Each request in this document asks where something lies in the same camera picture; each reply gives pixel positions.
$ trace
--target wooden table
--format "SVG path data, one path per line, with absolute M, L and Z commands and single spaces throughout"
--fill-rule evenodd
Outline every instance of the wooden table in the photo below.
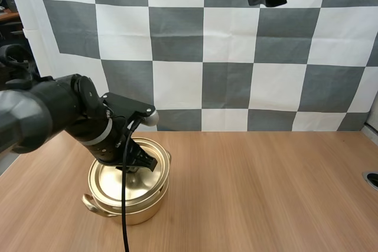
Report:
M 378 251 L 378 147 L 361 133 L 140 133 L 172 153 L 160 212 L 131 252 Z M 89 212 L 93 158 L 66 133 L 0 176 L 0 251 L 123 251 Z
M 0 15 L 0 22 L 8 21 L 10 19 L 19 18 L 18 12 L 11 12 L 9 9 L 6 9 L 4 12 L 5 12 L 5 14 Z

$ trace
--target black cable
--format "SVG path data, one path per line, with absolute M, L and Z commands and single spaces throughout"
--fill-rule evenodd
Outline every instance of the black cable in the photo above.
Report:
M 129 142 L 131 140 L 131 135 L 135 131 L 135 129 L 141 123 L 141 119 L 135 119 L 130 127 L 128 136 L 126 138 L 125 148 L 123 150 L 123 158 L 122 158 L 122 194 L 121 194 L 121 213 L 122 213 L 122 232 L 123 232 L 123 245 L 125 246 L 125 252 L 129 252 L 129 241 L 128 241 L 128 233 L 126 230 L 126 161 L 127 155 L 129 150 Z

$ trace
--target pot handle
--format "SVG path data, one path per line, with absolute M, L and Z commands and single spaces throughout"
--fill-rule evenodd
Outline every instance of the pot handle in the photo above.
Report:
M 91 212 L 93 212 L 97 215 L 100 215 L 101 217 L 112 218 L 112 217 L 117 216 L 117 215 L 113 215 L 113 214 L 110 214 L 108 212 L 105 212 L 104 210 L 98 208 L 91 195 L 83 194 L 82 201 L 83 201 L 85 207 L 87 207 L 87 209 L 89 211 L 91 211 Z

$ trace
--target checkerboard backdrop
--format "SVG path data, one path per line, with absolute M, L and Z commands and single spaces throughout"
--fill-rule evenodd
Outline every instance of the checkerboard backdrop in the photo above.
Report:
M 378 90 L 378 0 L 35 3 L 55 74 L 154 104 L 149 130 L 360 130 Z

